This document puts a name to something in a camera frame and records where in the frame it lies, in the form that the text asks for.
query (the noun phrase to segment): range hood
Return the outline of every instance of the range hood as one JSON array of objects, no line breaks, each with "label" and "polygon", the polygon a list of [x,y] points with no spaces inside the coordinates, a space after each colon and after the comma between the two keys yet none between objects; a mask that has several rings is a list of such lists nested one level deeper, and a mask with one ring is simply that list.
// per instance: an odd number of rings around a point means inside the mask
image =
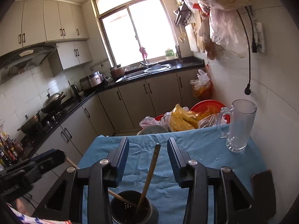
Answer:
[{"label": "range hood", "polygon": [[54,50],[53,44],[38,44],[13,51],[0,57],[0,82],[41,64]]}]

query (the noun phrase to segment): window frame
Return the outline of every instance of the window frame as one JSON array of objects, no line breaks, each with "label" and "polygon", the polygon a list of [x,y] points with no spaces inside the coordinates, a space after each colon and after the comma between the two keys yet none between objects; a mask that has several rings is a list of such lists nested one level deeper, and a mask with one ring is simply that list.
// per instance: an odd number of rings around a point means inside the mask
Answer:
[{"label": "window frame", "polygon": [[[119,6],[115,7],[115,8],[112,8],[109,11],[106,11],[105,13],[102,13],[100,15],[99,14],[99,10],[98,10],[98,6],[97,6],[97,3],[96,3],[96,0],[93,0],[93,4],[94,4],[94,7],[95,7],[95,12],[96,12],[96,15],[97,15],[97,18],[98,18],[98,21],[99,21],[99,29],[100,29],[101,35],[103,37],[102,38],[103,42],[104,42],[104,44],[105,44],[105,46],[107,48],[107,53],[109,54],[108,57],[110,58],[110,63],[112,63],[111,66],[117,66],[117,63],[116,63],[116,60],[114,58],[113,51],[111,49],[111,46],[110,46],[110,43],[109,43],[106,31],[105,31],[105,28],[104,28],[104,24],[103,24],[102,19],[104,19],[105,17],[108,17],[109,15],[111,15],[113,13],[116,13],[116,12],[118,12],[120,10],[127,9],[128,13],[129,13],[129,16],[130,16],[130,19],[131,19],[131,22],[132,22],[132,25],[133,25],[133,28],[134,28],[134,31],[135,31],[136,39],[137,39],[139,47],[140,47],[141,43],[140,43],[137,31],[136,31],[136,27],[135,27],[134,21],[132,19],[132,15],[131,15],[129,6],[132,5],[132,4],[138,3],[138,2],[142,2],[142,1],[145,1],[145,0],[132,0],[132,1],[129,1],[127,3],[123,3],[123,4],[121,4],[121,5],[119,5]],[[161,5],[162,5],[162,7],[164,9],[164,12],[166,14],[167,19],[168,19],[168,23],[169,23],[169,25],[171,27],[171,31],[172,31],[172,36],[173,36],[174,42],[176,44],[177,43],[177,39],[176,39],[176,36],[175,36],[174,28],[173,28],[172,22],[170,20],[169,14],[168,14],[168,12],[166,10],[166,7],[165,7],[163,1],[162,0],[159,0],[159,1],[160,1]],[[153,63],[156,63],[156,62],[162,61],[162,60],[166,60],[166,56],[160,56],[160,57],[156,57],[156,58],[152,58],[152,59],[147,59],[147,62],[148,62],[148,64],[153,64]],[[130,65],[127,65],[126,67],[129,68],[129,67],[137,66],[137,65],[140,65],[141,62],[143,62],[143,61],[132,63]]]}]

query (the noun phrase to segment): window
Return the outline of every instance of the window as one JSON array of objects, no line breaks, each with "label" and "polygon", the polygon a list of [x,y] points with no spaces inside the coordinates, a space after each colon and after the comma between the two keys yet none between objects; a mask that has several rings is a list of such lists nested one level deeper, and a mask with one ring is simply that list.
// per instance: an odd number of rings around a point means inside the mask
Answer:
[{"label": "window", "polygon": [[144,47],[150,61],[165,59],[175,51],[173,32],[160,0],[96,0],[99,19],[115,65],[143,61]]}]

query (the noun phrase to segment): blue tablecloth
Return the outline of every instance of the blue tablecloth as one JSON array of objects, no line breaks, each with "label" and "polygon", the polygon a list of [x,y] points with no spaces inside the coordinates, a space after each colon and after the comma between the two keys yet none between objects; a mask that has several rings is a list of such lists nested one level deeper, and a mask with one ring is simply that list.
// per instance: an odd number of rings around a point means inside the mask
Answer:
[{"label": "blue tablecloth", "polygon": [[[169,157],[167,141],[174,137],[178,146],[188,152],[206,167],[220,168],[230,166],[235,174],[252,193],[251,176],[266,170],[261,154],[250,138],[246,149],[241,153],[230,152],[225,146],[225,139],[219,138],[216,127],[181,131],[174,133],[128,136],[129,155],[124,176],[119,187],[112,190],[119,193],[124,190],[142,192],[150,166],[154,145],[161,144],[161,149],[154,175],[147,192],[147,197],[159,211],[158,223],[183,223],[188,189],[181,189],[175,182]],[[121,137],[97,137],[84,154],[79,167],[90,167],[95,162],[107,157],[112,149],[119,145]],[[87,191],[83,197],[83,223],[87,224]],[[213,191],[209,188],[209,219],[213,223]]]}]

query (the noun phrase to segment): black countertop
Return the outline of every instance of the black countertop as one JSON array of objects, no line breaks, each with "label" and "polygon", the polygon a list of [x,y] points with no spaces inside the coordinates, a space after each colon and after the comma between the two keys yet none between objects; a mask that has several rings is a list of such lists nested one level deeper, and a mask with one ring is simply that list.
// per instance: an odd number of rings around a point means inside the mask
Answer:
[{"label": "black countertop", "polygon": [[34,143],[33,146],[27,145],[24,146],[24,155],[22,156],[22,159],[31,158],[36,151],[41,147],[41,145],[46,141],[46,139],[73,113],[75,112],[79,107],[81,107],[85,102],[87,102],[90,98],[92,98],[95,94],[109,90],[114,87],[118,87],[121,85],[129,84],[132,82],[144,80],[147,78],[151,78],[153,76],[161,76],[169,73],[174,73],[178,71],[185,71],[185,70],[191,70],[196,68],[203,68],[204,67],[204,61],[197,59],[195,57],[187,57],[183,58],[183,63],[179,63],[177,60],[174,60],[171,62],[171,68],[163,71],[156,71],[147,73],[145,75],[141,75],[137,78],[131,78],[125,81],[120,82],[111,82],[111,83],[105,83],[104,85],[100,85],[96,89],[93,89],[89,92],[85,92],[83,96],[81,96],[79,99],[68,99],[62,104],[62,108],[65,109],[67,112],[55,125],[52,125],[52,128],[49,129],[46,133],[44,133],[42,136],[40,136]]}]

